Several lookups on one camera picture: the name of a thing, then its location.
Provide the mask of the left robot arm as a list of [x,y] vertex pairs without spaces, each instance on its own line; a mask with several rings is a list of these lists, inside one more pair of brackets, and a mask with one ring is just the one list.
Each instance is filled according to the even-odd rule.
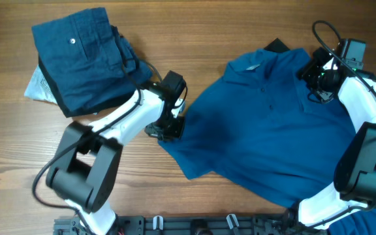
[[170,71],[159,83],[143,83],[108,116],[89,125],[75,121],[65,129],[46,184],[77,215],[55,220],[54,234],[123,234],[108,201],[123,147],[140,131],[160,141],[181,138],[186,90],[183,76]]

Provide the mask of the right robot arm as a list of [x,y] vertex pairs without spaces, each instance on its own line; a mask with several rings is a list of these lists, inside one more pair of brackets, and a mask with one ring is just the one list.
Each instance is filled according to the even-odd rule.
[[355,212],[376,209],[376,79],[361,69],[362,56],[348,60],[319,48],[298,73],[320,102],[337,98],[356,131],[333,182],[298,204],[295,218],[305,228],[326,230]]

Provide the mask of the blue polo shirt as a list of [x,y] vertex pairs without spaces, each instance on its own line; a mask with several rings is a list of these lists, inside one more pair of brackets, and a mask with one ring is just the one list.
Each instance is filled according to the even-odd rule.
[[[292,208],[329,186],[356,131],[337,98],[307,99],[298,71],[303,49],[257,50],[227,64],[188,108],[180,139],[161,146],[189,179],[216,172],[275,204]],[[334,223],[331,234],[376,234],[376,209]]]

